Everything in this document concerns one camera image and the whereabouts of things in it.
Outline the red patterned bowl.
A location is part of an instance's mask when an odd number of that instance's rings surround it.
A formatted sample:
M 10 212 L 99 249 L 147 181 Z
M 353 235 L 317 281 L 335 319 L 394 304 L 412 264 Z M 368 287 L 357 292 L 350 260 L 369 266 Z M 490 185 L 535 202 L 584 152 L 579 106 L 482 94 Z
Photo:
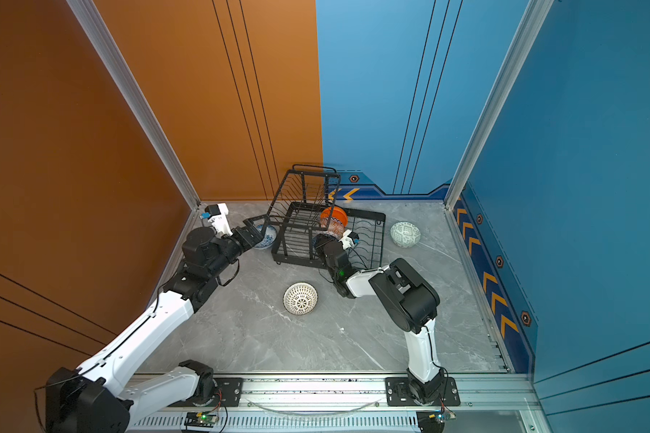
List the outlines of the red patterned bowl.
M 341 239 L 343 232 L 346 230 L 346 226 L 337 218 L 322 218 L 320 225 L 325 230 L 325 233 L 336 239 Z

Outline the black wire dish rack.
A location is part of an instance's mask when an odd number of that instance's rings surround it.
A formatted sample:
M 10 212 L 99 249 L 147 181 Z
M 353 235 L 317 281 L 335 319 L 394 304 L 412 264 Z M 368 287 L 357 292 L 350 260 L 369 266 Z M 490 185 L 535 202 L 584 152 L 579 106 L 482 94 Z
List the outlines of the black wire dish rack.
M 386 216 L 346 207 L 340 192 L 341 175 L 331 167 L 294 164 L 285 173 L 268 208 L 270 224 L 277 230 L 271 246 L 276 263 L 323 269 L 316 248 L 350 235 L 353 251 L 348 256 L 355 267 L 382 264 Z

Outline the blue white floral bowl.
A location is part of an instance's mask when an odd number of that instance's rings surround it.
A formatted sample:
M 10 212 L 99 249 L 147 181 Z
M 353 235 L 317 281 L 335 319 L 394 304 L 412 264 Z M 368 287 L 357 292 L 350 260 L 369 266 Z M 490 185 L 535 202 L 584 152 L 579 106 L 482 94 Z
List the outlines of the blue white floral bowl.
M 256 228 L 259 232 L 264 230 L 262 225 L 258 225 Z M 255 249 L 257 250 L 269 249 L 272 247 L 274 241 L 276 241 L 278 232 L 274 226 L 269 225 L 264 231 L 265 234 L 263 240 L 255 246 Z

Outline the orange plastic bowl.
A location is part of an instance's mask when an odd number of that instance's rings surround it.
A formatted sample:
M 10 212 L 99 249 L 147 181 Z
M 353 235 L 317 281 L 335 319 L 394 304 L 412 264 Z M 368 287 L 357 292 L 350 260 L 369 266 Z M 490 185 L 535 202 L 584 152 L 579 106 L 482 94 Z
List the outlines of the orange plastic bowl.
M 323 227 L 326 227 L 328 224 L 332 224 L 334 221 L 337 221 L 344 227 L 348 225 L 348 215 L 342 207 L 332 206 L 327 207 L 321 211 L 320 223 Z

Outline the white red lattice bowl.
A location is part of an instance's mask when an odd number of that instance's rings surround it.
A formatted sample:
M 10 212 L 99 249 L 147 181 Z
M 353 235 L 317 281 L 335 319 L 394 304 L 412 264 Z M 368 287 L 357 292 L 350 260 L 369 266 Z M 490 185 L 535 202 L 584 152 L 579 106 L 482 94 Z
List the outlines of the white red lattice bowl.
M 318 302 L 318 292 L 309 283 L 294 283 L 283 295 L 283 306 L 294 316 L 311 313 Z

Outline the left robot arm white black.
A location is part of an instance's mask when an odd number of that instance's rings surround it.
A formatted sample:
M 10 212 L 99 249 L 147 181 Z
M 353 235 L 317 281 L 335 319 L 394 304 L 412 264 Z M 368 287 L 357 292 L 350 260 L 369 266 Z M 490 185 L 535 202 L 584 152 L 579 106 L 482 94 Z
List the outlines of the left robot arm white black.
M 239 258 L 260 244 L 270 223 L 260 216 L 231 228 L 224 213 L 207 227 L 189 232 L 182 261 L 156 294 L 155 302 L 111 343 L 74 370 L 61 368 L 43 386 L 44 403 L 35 406 L 45 432 L 125 432 L 139 420 L 175 402 L 204 406 L 220 398 L 211 367 L 181 362 L 165 375 L 139 385 L 128 383 L 164 340 L 209 300 L 220 278 Z

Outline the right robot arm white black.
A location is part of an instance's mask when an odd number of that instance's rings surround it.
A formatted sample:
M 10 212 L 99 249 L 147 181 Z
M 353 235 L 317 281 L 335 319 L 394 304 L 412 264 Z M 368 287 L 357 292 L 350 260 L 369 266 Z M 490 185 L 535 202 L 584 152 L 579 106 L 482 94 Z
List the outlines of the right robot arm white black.
M 314 247 L 340 296 L 377 297 L 393 323 L 404 331 L 408 386 L 415 401 L 430 405 L 440 400 L 449 376 L 436 355 L 440 297 L 433 286 L 403 258 L 368 270 L 356 268 L 342 238 L 319 235 Z

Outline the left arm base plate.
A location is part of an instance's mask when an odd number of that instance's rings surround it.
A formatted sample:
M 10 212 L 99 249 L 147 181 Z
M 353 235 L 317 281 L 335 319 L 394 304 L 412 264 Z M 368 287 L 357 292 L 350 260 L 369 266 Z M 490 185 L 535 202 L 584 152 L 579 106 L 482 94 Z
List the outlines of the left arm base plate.
M 173 408 L 190 407 L 190 408 L 215 408 L 228 407 L 236 408 L 239 406 L 243 391 L 244 379 L 241 377 L 222 377 L 213 378 L 213 390 L 211 398 L 202 402 L 196 402 L 193 399 L 175 402 L 171 404 Z

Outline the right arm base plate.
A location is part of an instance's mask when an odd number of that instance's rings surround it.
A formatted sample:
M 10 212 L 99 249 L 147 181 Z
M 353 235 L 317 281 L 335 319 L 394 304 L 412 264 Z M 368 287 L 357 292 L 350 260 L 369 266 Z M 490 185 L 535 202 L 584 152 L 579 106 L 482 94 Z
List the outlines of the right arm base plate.
M 449 377 L 442 383 L 439 395 L 432 402 L 422 403 L 413 397 L 410 388 L 410 381 L 407 377 L 388 377 L 385 379 L 386 404 L 389 407 L 406 406 L 433 406 L 433 407 L 460 407 L 460 392 L 455 379 Z

